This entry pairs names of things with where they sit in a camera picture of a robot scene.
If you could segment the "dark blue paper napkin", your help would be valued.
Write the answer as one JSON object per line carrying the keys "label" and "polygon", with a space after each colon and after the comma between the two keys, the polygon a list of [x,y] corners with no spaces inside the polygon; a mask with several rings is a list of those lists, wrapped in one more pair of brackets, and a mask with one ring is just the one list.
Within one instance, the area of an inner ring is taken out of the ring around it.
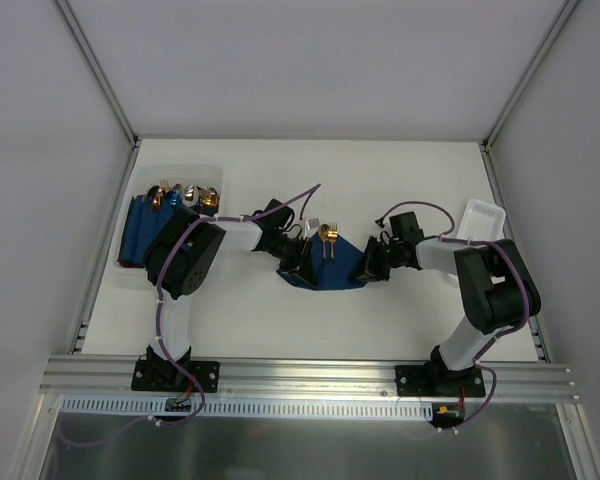
{"label": "dark blue paper napkin", "polygon": [[335,245],[335,258],[330,258],[330,247],[327,243],[327,259],[322,259],[322,243],[318,234],[315,234],[312,241],[312,260],[313,268],[316,274],[316,288],[308,289],[302,286],[291,284],[288,280],[279,274],[279,268],[276,273],[287,284],[305,290],[313,291],[340,291],[363,288],[364,283],[350,282],[348,276],[354,267],[362,258],[363,253],[351,244],[344,237],[339,237]]}

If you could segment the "gold spoon green handle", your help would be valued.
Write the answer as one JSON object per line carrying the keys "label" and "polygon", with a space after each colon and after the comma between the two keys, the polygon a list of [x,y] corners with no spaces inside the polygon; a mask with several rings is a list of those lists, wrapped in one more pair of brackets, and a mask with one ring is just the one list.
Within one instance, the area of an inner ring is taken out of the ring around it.
{"label": "gold spoon green handle", "polygon": [[321,224],[318,229],[318,236],[322,243],[322,259],[327,259],[327,243],[329,241],[329,226],[327,224]]}

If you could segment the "gold fork green handle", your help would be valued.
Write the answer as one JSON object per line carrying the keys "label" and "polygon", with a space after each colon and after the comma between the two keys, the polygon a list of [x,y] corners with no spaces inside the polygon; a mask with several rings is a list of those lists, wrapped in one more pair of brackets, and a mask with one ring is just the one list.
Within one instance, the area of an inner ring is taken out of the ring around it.
{"label": "gold fork green handle", "polygon": [[336,223],[330,223],[327,230],[327,241],[330,243],[330,258],[335,258],[335,245],[339,238],[339,232]]}

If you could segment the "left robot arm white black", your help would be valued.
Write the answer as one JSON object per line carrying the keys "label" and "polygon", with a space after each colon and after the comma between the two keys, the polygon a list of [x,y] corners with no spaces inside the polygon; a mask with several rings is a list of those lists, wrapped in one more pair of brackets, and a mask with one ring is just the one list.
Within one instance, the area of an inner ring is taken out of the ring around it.
{"label": "left robot arm white black", "polygon": [[159,310],[146,359],[165,389],[177,390],[188,381],[193,293],[205,281],[218,252],[265,252],[279,260],[283,275],[302,286],[317,285],[311,241],[286,233],[293,215],[293,209],[276,199],[264,210],[232,220],[200,216],[182,207],[152,241],[144,263],[148,280],[157,290]]}

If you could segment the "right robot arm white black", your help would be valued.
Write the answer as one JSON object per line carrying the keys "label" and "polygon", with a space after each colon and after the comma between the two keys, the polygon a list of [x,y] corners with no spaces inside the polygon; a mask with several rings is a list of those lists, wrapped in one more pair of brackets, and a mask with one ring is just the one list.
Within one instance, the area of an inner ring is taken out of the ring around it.
{"label": "right robot arm white black", "polygon": [[395,367],[400,397],[485,395],[482,357],[497,340],[521,330],[539,313],[541,298],[516,244],[427,236],[416,214],[389,218],[390,234],[368,239],[349,275],[362,283],[387,281],[397,268],[431,270],[457,278],[463,317],[420,366]]}

